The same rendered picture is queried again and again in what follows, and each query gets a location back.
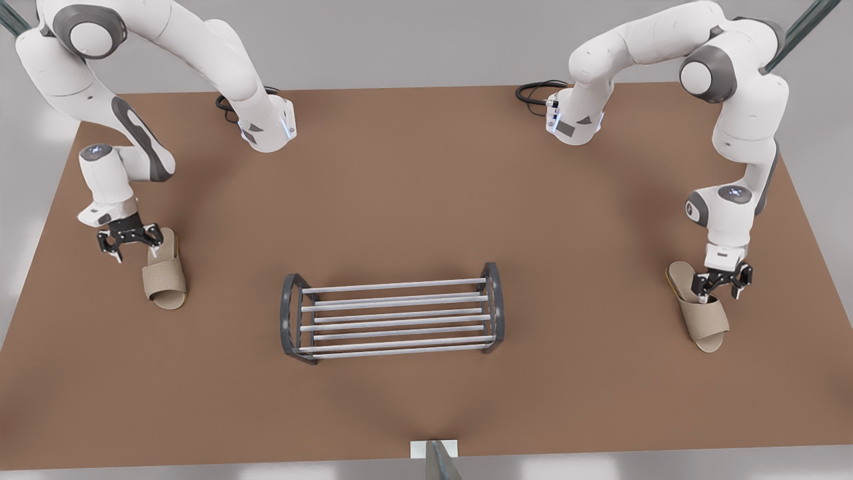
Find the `grey metal shoe rack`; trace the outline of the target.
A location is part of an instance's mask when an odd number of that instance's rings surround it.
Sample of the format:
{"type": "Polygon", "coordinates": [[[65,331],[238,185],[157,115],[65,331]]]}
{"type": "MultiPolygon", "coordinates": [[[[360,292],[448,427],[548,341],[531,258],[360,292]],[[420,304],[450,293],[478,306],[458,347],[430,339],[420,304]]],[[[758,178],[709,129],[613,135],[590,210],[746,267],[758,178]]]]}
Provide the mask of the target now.
{"type": "Polygon", "coordinates": [[[309,365],[403,353],[490,353],[505,330],[494,262],[478,277],[384,285],[312,287],[291,273],[281,289],[281,349],[309,365]]]}

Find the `silver frame post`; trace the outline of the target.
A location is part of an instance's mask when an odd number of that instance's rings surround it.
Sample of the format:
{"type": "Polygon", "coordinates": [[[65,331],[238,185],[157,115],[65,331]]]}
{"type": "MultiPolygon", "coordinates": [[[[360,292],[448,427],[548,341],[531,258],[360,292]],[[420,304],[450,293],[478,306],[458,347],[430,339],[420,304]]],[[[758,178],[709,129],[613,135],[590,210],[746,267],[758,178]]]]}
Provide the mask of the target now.
{"type": "Polygon", "coordinates": [[[425,460],[426,480],[462,480],[454,464],[459,456],[458,441],[421,440],[409,443],[409,457],[425,460]]]}
{"type": "Polygon", "coordinates": [[[29,22],[10,6],[6,0],[0,0],[0,25],[14,37],[19,37],[31,29],[29,22]]]}
{"type": "Polygon", "coordinates": [[[760,69],[760,73],[768,74],[776,68],[841,2],[842,0],[814,0],[786,31],[785,41],[781,43],[780,50],[767,65],[760,69]]]}

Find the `beige slipper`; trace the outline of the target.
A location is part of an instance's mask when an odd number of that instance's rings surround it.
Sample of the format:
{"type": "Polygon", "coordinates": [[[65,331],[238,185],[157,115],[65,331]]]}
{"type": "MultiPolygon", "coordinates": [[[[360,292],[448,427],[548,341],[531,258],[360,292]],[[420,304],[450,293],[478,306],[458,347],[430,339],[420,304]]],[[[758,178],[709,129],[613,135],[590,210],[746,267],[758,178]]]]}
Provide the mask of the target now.
{"type": "Polygon", "coordinates": [[[159,247],[158,258],[147,256],[147,265],[141,270],[143,287],[150,301],[166,310],[174,310],[185,303],[188,288],[177,236],[170,228],[162,228],[161,232],[164,242],[159,247]]]}
{"type": "Polygon", "coordinates": [[[716,352],[722,345],[729,322],[719,300],[711,295],[707,303],[701,303],[692,292],[694,268],[684,261],[675,261],[665,271],[668,282],[676,294],[686,330],[692,342],[703,352],[716,352]]]}

